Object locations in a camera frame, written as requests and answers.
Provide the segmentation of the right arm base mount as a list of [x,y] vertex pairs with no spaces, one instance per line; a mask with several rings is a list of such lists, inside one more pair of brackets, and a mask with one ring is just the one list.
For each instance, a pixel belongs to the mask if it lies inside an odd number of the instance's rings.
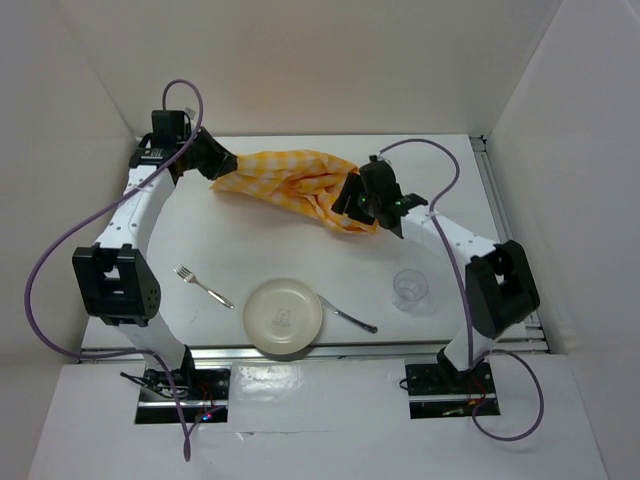
[[483,362],[465,378],[448,383],[436,364],[406,364],[405,377],[398,382],[408,395],[411,419],[499,416],[493,374]]

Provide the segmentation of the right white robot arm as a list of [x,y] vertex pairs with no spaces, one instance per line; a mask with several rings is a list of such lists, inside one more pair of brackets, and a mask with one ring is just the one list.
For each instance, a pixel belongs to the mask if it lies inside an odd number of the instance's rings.
[[540,305],[540,296],[523,247],[479,236],[436,210],[457,183],[454,177],[431,201],[404,195],[389,163],[379,156],[347,175],[332,210],[357,222],[390,231],[450,262],[461,301],[464,326],[438,354],[436,379],[448,392],[460,391],[471,370],[505,330],[522,322]]

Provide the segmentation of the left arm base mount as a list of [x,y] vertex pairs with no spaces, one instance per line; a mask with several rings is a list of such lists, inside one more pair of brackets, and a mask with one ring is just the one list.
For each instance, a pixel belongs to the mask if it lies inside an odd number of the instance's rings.
[[[123,379],[139,388],[135,415],[138,425],[177,424],[179,416],[168,381],[158,372],[142,376],[121,372]],[[229,368],[198,369],[190,386],[176,382],[177,395],[187,424],[214,424],[228,420]]]

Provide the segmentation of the yellow white checkered cloth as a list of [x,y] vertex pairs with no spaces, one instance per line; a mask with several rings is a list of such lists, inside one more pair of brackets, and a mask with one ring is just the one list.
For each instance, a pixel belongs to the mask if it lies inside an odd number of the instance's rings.
[[314,150],[262,151],[241,155],[237,169],[215,180],[216,192],[244,194],[318,221],[340,234],[373,235],[366,225],[332,211],[332,205],[356,164]]

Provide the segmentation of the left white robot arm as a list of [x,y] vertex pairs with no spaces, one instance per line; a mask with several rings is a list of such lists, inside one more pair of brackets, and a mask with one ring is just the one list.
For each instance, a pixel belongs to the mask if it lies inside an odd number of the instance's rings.
[[196,390],[197,374],[189,348],[160,314],[161,287],[146,255],[151,234],[178,179],[189,170],[215,180],[237,168],[237,157],[203,127],[175,163],[160,166],[184,144],[175,137],[161,145],[149,134],[130,159],[126,200],[90,247],[78,247],[72,265],[87,313],[124,335],[145,352],[146,371],[176,399]]

